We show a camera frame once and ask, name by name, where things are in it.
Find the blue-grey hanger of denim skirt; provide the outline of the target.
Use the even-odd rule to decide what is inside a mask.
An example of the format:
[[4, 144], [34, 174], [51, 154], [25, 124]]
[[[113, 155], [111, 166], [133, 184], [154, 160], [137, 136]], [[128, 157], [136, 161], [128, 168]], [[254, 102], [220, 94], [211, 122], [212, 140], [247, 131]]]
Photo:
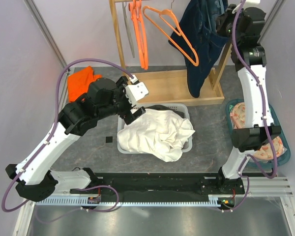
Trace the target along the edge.
[[216, 32], [216, 19], [222, 15], [228, 6], [227, 0], [206, 0], [204, 1], [204, 14], [207, 27]]

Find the dark blue denim skirt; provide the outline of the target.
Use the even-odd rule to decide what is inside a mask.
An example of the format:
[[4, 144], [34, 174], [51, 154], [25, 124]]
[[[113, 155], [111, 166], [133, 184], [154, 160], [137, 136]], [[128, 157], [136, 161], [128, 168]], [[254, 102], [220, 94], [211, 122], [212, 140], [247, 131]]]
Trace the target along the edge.
[[223, 47], [229, 41], [208, 29], [204, 14], [205, 0], [191, 0], [179, 22], [181, 29], [192, 44], [200, 64], [194, 66], [184, 57], [187, 69], [187, 84], [191, 96], [200, 96], [201, 87], [212, 67], [219, 59]]

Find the grey dotted skirt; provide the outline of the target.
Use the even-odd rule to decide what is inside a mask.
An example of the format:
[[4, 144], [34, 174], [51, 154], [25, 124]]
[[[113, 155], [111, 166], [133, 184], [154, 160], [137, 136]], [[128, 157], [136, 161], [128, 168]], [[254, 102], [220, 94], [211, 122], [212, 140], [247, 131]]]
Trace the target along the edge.
[[[180, 103], [165, 103], [165, 104], [156, 104], [151, 105], [149, 107], [150, 109], [155, 109], [158, 111], [165, 111], [170, 110], [173, 111], [175, 114], [179, 115], [181, 118], [190, 120], [190, 114], [188, 111], [187, 106]], [[188, 138], [188, 140], [184, 143], [184, 146], [182, 148], [182, 152], [189, 152], [192, 148], [192, 136]]]

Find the white pleated skirt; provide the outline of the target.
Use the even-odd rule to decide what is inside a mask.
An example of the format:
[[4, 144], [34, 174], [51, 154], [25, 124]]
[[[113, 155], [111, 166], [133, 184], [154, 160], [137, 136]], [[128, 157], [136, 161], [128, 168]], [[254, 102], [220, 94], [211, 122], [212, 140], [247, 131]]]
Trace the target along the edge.
[[171, 110], [146, 112], [118, 132], [120, 147], [131, 153], [152, 154], [164, 162], [178, 161], [184, 144], [195, 133], [192, 123]]

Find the orange hanger of white skirt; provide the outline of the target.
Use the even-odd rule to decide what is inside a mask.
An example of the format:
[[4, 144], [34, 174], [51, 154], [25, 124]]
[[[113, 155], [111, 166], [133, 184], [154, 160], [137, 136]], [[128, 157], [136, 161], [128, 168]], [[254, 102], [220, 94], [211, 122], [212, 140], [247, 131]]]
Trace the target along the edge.
[[[186, 52], [185, 49], [182, 49], [155, 21], [152, 20], [152, 18], [150, 18], [147, 14], [146, 14], [146, 10], [150, 10], [154, 13], [157, 13], [159, 18], [166, 23], [172, 30], [173, 32], [177, 35], [183, 38], [183, 40], [186, 42], [188, 48], [191, 50], [191, 52], [193, 53], [193, 55], [195, 56], [195, 59], [192, 59]], [[156, 8], [150, 7], [148, 5], [144, 6], [142, 9], [142, 13], [143, 15], [155, 26], [157, 27], [168, 39], [170, 42], [173, 43], [173, 45], [194, 65], [194, 66], [198, 66], [200, 64], [200, 60], [199, 57], [196, 53], [196, 50], [193, 48], [192, 44], [190, 43], [190, 41], [188, 40], [188, 38], [186, 37], [186, 35], [184, 34], [183, 30], [181, 29], [178, 19], [176, 17], [176, 15], [173, 13], [172, 10], [170, 9], [164, 9], [164, 10], [158, 10]], [[163, 16], [168, 16], [172, 19], [172, 21], [175, 24], [175, 28], [168, 23], [165, 18]]]

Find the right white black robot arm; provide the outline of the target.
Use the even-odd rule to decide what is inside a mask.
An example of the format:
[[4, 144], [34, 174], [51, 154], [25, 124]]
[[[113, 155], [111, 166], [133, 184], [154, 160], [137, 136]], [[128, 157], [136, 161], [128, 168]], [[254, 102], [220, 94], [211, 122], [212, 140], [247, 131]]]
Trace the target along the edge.
[[216, 19], [216, 32], [232, 39], [231, 58], [243, 89], [245, 126], [232, 131], [233, 148], [227, 162], [219, 169], [216, 190], [228, 193], [233, 185], [241, 184], [243, 168], [252, 159], [260, 165], [255, 153], [267, 145], [273, 156], [272, 175], [277, 172], [279, 152], [273, 141], [281, 134], [281, 126], [272, 118], [266, 91], [266, 53], [259, 43], [265, 25], [265, 12], [257, 7], [240, 9], [231, 4]]

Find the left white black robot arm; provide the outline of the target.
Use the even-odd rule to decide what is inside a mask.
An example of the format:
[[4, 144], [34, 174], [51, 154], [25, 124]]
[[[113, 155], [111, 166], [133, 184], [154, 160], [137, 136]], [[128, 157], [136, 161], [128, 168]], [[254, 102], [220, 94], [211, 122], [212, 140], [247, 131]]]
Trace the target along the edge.
[[128, 83], [125, 76], [117, 82], [100, 78], [90, 83], [86, 93], [60, 111], [56, 123], [39, 147], [19, 164], [10, 164], [6, 172], [16, 178], [16, 191], [20, 197], [40, 202], [53, 193], [85, 190], [94, 193], [98, 181], [90, 168], [78, 171], [59, 172], [50, 168], [74, 142], [98, 121], [118, 115], [126, 124], [131, 124], [145, 113], [144, 108], [131, 110], [141, 99], [148, 96], [148, 89], [136, 78]]

